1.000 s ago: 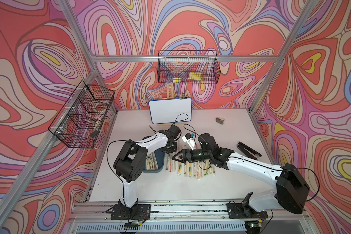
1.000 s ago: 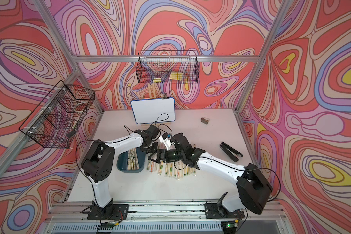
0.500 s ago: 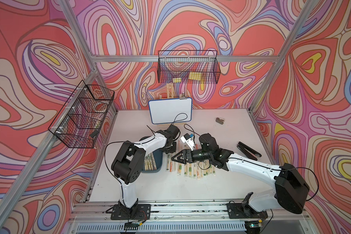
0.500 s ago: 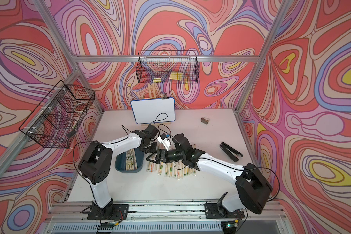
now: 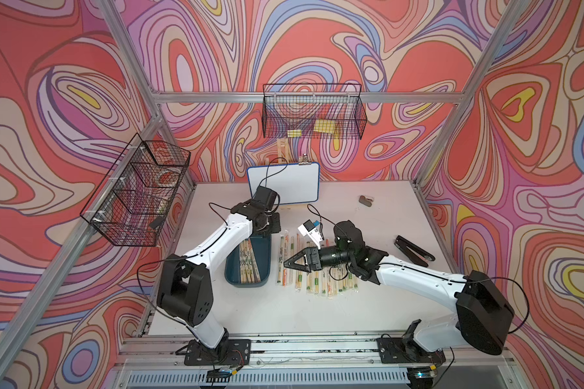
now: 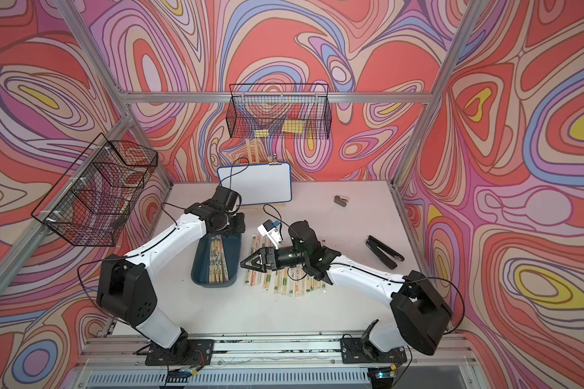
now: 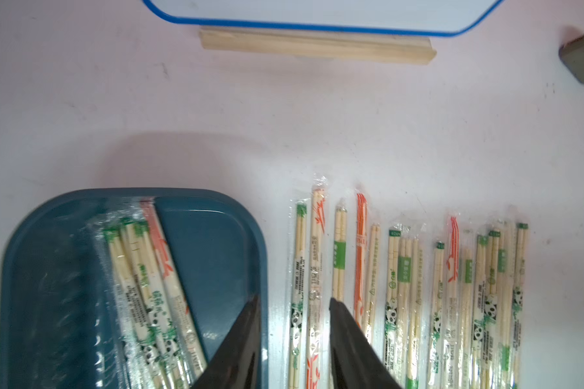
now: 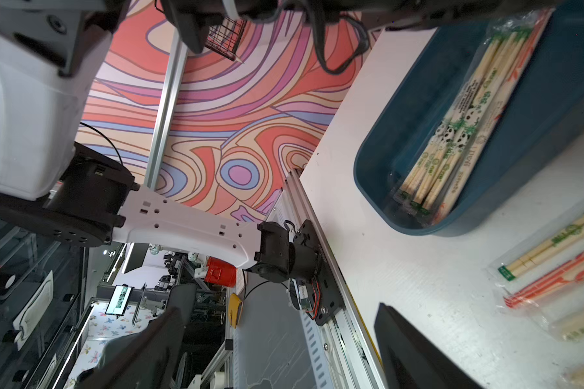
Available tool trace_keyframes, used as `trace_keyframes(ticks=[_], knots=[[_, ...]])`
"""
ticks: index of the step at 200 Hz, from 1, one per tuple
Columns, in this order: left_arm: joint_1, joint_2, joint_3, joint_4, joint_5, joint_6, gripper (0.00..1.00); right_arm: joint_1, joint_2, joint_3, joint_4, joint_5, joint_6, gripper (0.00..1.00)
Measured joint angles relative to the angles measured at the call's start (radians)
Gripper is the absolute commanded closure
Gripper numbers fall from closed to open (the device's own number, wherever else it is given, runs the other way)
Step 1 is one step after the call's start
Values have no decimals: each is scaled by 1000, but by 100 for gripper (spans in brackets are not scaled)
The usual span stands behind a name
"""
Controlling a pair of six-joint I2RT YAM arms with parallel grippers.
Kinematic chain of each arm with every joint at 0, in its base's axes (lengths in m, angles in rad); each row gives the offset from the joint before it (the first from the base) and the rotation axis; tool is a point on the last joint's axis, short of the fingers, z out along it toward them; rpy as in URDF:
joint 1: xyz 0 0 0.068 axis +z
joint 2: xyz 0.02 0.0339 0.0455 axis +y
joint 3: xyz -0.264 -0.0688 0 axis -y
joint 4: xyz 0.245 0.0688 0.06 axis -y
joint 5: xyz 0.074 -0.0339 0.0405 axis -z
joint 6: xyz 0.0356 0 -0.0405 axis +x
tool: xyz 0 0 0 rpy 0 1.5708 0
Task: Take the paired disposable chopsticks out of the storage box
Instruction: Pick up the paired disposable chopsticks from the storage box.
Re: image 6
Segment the teal plastic storage box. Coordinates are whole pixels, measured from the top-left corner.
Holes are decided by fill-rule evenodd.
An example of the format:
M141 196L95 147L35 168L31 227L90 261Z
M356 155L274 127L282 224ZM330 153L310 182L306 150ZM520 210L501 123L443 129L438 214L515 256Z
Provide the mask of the teal plastic storage box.
M233 285L233 283L235 283L238 275L240 254L242 248L242 235L241 234L234 234L228 236L220 235L222 236L230 280L223 284L213 285L209 283L209 251L210 251L209 239L212 236L215 235L207 234L204 238L201 238L201 240L199 241L199 245L197 247L196 255L191 269L191 279L196 285L202 286L204 288L229 287Z

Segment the panda print chopsticks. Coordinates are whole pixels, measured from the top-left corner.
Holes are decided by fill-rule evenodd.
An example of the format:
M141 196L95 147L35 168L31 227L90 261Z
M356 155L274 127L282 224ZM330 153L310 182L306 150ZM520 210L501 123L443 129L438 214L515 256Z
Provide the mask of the panda print chopsticks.
M322 246L326 246L326 240L324 240L324 239L323 239L323 240L321 241L321 244L322 244ZM325 290L326 290L326 283L324 283L324 280L321 280L321 281L320 281L320 290L321 290L322 292L325 292Z

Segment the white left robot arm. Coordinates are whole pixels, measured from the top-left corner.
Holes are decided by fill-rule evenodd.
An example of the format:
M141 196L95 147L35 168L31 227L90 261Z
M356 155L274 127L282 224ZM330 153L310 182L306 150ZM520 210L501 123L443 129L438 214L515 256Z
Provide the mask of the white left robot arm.
M101 265L97 306L155 345L175 347L183 329L158 306L153 282L167 264L206 235L243 233L241 204L241 194L219 185L210 199L183 209L170 227L144 245L123 256L106 258Z

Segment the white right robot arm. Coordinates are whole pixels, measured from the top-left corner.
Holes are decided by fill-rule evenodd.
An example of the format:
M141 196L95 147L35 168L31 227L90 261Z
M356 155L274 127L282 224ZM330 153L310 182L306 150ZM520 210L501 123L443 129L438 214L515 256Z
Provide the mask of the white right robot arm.
M301 267L307 277L370 297L390 309L389 319L375 319L368 327L370 344L387 353L408 346L432 356L452 320L453 312L429 278L420 272L407 275L382 272L355 262L323 245L306 220L288 227L290 246L284 246L281 224L266 220L258 227L271 241L240 262L253 272L276 272Z

